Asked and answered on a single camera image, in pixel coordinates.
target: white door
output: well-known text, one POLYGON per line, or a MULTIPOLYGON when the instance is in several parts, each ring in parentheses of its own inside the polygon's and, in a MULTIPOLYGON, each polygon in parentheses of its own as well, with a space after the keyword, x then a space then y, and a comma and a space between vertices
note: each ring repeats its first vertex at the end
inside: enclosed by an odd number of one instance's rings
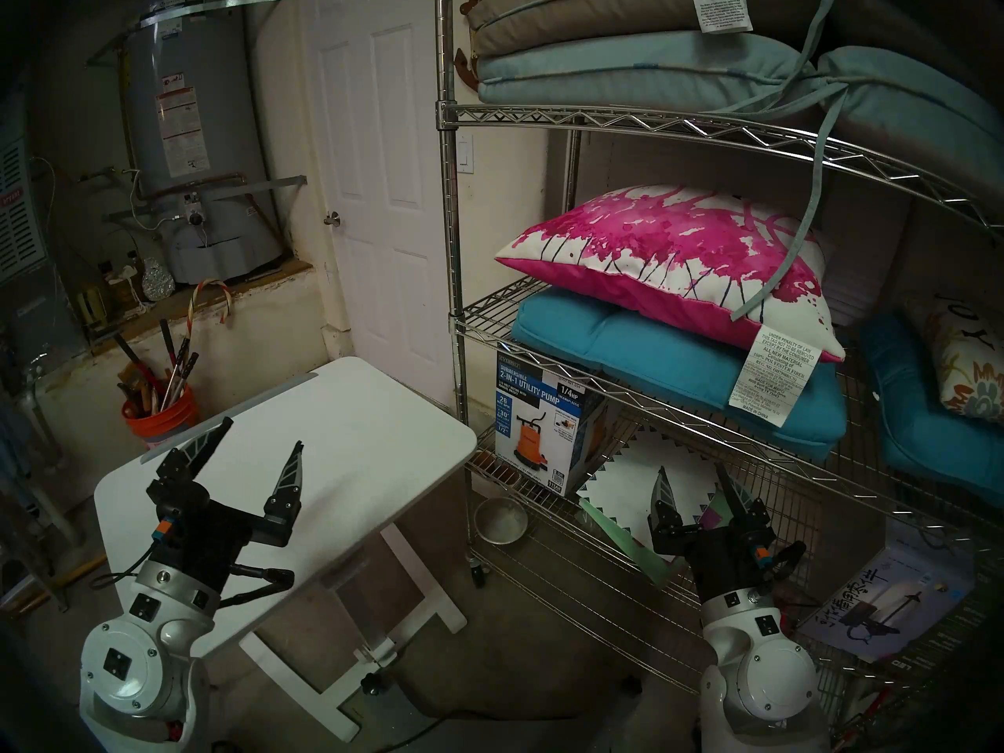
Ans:
POLYGON ((434 0, 301 0, 324 197, 356 352, 452 406, 434 0))

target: green paper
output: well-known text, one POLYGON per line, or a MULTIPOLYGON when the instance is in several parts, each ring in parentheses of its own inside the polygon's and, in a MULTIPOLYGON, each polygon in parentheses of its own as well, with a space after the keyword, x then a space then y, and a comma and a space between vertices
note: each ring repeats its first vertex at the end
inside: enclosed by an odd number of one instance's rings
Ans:
POLYGON ((617 526, 587 500, 580 499, 579 504, 588 516, 599 524, 599 528, 606 533, 606 536, 613 540, 613 544, 620 548, 658 587, 667 585, 686 563, 682 557, 677 556, 672 564, 667 564, 662 556, 638 542, 626 529, 617 526))

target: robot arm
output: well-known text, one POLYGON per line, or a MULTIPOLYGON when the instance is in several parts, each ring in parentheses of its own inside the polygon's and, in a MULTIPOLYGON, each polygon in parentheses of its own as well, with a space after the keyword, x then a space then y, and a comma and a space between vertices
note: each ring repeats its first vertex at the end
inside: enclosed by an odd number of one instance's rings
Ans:
POLYGON ((813 701, 815 665, 780 629, 770 589, 805 552, 794 542, 771 557, 776 535, 763 502, 743 506, 725 468, 722 493, 733 513, 721 528, 684 525, 665 475, 657 478, 649 516, 653 547, 682 555, 701 600, 705 640, 718 664, 701 678, 702 738, 714 751, 828 750, 825 717, 813 701))
POLYGON ((282 547, 300 512, 303 444, 297 442, 264 516, 213 501, 195 482, 233 426, 218 427, 168 453, 147 493, 160 519, 127 610, 87 636, 80 658, 80 714, 111 751, 202 750, 209 681, 192 644, 225 606, 292 587, 288 569, 236 563, 248 542, 282 547), (231 574, 266 584, 221 599, 231 574))

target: orange pump image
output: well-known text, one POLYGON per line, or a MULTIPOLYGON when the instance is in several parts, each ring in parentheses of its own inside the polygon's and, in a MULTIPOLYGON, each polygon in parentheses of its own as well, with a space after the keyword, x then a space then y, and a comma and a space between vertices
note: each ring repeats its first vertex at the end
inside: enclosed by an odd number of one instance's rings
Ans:
POLYGON ((532 421, 516 416, 516 420, 522 426, 519 428, 519 442, 513 453, 530 469, 547 469, 547 459, 540 452, 540 422, 543 421, 545 415, 546 413, 541 413, 540 418, 535 418, 532 421))

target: cardboard box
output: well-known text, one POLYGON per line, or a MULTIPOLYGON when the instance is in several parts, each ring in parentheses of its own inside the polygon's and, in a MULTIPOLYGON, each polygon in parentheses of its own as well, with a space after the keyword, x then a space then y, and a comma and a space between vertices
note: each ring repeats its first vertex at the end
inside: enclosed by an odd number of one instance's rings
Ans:
POLYGON ((888 518, 882 549, 799 632, 867 662, 900 653, 973 589, 968 544, 888 518))
POLYGON ((496 455, 567 496, 610 436, 609 400, 505 353, 496 371, 496 455))

